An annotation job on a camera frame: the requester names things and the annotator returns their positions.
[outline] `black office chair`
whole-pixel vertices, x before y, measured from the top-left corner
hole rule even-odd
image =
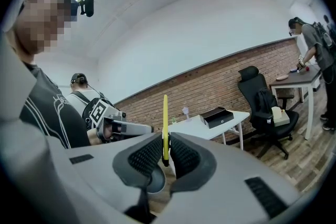
[[[299,114],[295,111],[286,111],[290,123],[282,126],[275,127],[273,122],[272,113],[262,113],[257,111],[256,94],[257,92],[267,87],[265,78],[262,74],[259,74],[258,68],[250,66],[239,71],[242,80],[238,82],[238,88],[245,96],[249,105],[251,106],[252,114],[250,122],[258,133],[264,134],[260,137],[251,138],[251,143],[254,141],[266,141],[267,145],[261,150],[257,156],[260,159],[272,145],[277,146],[285,154],[285,159],[288,159],[288,152],[283,148],[279,139],[288,137],[288,140],[292,140],[290,132],[294,129],[299,119]],[[282,108],[286,109],[287,99],[294,98],[293,95],[279,96],[278,99],[283,99]]]

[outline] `yellow rod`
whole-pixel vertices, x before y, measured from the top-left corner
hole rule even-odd
[[[169,160],[168,145],[168,96],[163,97],[163,159]]]

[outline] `brick wall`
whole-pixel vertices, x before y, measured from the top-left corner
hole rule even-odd
[[[185,119],[184,106],[189,108],[190,116],[217,106],[250,112],[248,102],[237,87],[240,80],[238,70],[256,66],[269,84],[294,68],[299,54],[295,39],[260,46],[176,76],[117,103],[116,107],[127,113],[128,121],[149,124],[154,126],[155,131],[162,129],[164,94],[168,95],[169,123],[172,117],[177,121]],[[295,98],[287,104],[290,108],[299,100],[299,90],[283,90],[295,94]],[[249,119],[242,123],[242,127],[243,134],[254,130]],[[230,133],[225,136],[227,141],[236,137]],[[222,138],[219,136],[215,140],[221,142]]]

